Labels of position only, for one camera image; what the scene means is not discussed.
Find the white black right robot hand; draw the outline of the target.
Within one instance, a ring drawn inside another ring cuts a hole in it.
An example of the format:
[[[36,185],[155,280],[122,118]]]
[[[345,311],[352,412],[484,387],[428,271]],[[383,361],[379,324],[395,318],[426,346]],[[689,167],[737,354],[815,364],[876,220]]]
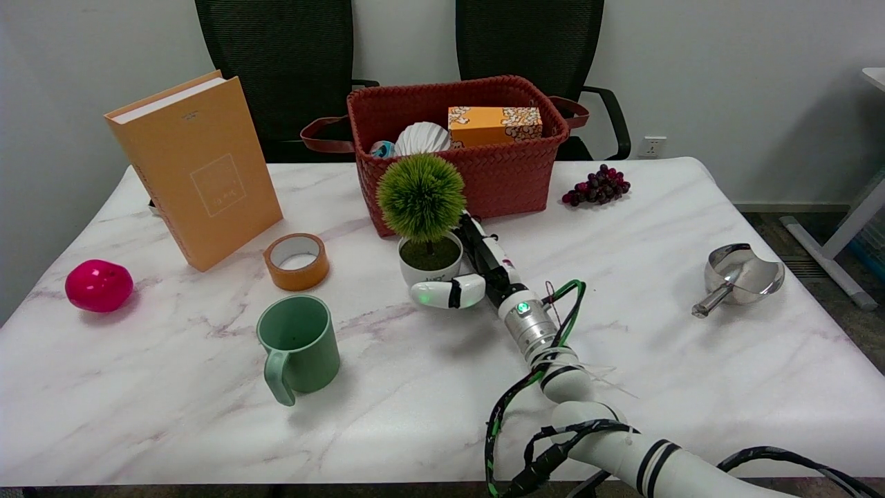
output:
[[[503,252],[496,235],[487,234],[477,217],[462,211],[458,225],[447,236],[461,249],[454,264],[439,277],[409,277],[409,295],[430,308],[471,308],[487,299],[499,308],[506,299],[528,289]]]

